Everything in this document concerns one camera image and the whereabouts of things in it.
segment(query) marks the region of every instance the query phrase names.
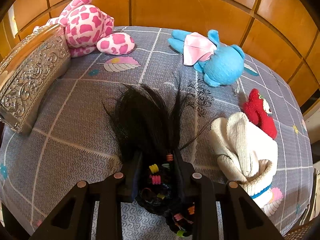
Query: wig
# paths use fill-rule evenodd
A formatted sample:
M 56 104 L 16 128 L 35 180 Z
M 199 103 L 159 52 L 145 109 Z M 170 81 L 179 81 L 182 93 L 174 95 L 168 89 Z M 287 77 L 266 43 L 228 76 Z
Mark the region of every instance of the wig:
M 130 162 L 136 151 L 142 152 L 136 201 L 148 212 L 164 216 L 174 233 L 189 236 L 194 204 L 181 203 L 170 159 L 170 154 L 179 148 L 180 119 L 187 101 L 187 95 L 183 96 L 180 90 L 180 79 L 177 83 L 171 110 L 158 92 L 142 84 L 126 85 L 114 111 L 106 111 L 121 162 Z

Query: bed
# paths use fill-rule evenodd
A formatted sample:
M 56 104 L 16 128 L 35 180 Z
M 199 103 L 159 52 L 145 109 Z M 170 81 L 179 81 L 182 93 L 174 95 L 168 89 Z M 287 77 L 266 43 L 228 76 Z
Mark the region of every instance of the bed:
M 272 186 L 284 194 L 270 219 L 285 234 L 309 203 L 313 180 L 308 134 L 287 83 L 246 55 L 245 63 L 259 76 L 243 73 L 238 93 L 237 83 L 212 88 L 203 82 L 202 74 L 184 66 L 182 56 L 169 47 L 171 29 L 135 26 L 116 29 L 135 40 L 137 47 L 128 56 L 140 66 L 108 72 L 103 64 L 116 56 L 98 51 L 74 58 L 67 72 L 47 91 L 30 135 L 22 136 L 5 128 L 0 163 L 1 172 L 6 171 L 7 178 L 0 176 L 0 198 L 19 223 L 32 234 L 78 181 L 101 181 L 120 170 L 102 101 L 112 108 L 123 83 L 145 83 L 158 90 L 170 104 L 175 90 L 174 77 L 181 74 L 183 90 L 189 94 L 182 116 L 181 144 L 197 134 L 212 117 L 228 117 L 240 111 L 253 88 L 269 102 L 278 131 L 278 168 Z M 208 143 L 209 129 L 208 126 L 182 155 L 196 171 L 224 182 Z M 95 239 L 95 227 L 93 223 L 92 239 Z M 124 239 L 176 239 L 164 218 L 147 213 L 137 203 L 122 203 L 122 228 Z

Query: silver tissue box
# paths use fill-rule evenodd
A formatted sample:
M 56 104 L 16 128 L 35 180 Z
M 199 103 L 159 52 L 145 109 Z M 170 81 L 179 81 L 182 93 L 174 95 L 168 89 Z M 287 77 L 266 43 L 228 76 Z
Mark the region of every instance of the silver tissue box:
M 66 72 L 69 61 L 60 25 L 23 39 L 0 64 L 0 120 L 17 133 L 29 133 L 45 92 Z

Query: red stuffed toy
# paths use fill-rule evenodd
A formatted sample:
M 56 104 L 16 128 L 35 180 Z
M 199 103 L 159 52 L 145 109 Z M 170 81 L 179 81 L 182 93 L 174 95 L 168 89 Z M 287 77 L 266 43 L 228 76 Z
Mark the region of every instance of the red stuffed toy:
M 243 104 L 243 111 L 250 122 L 258 126 L 273 140 L 277 136 L 277 129 L 272 118 L 268 102 L 259 94 L 259 90 L 252 89 L 248 102 Z

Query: cream knitted fabric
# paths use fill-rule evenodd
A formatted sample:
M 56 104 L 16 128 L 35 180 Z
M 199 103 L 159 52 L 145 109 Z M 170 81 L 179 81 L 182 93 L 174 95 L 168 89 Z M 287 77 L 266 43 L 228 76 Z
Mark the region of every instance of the cream knitted fabric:
M 259 207 L 267 204 L 272 198 L 270 186 L 277 169 L 277 143 L 242 112 L 228 120 L 214 120 L 210 141 L 225 176 L 237 181 Z

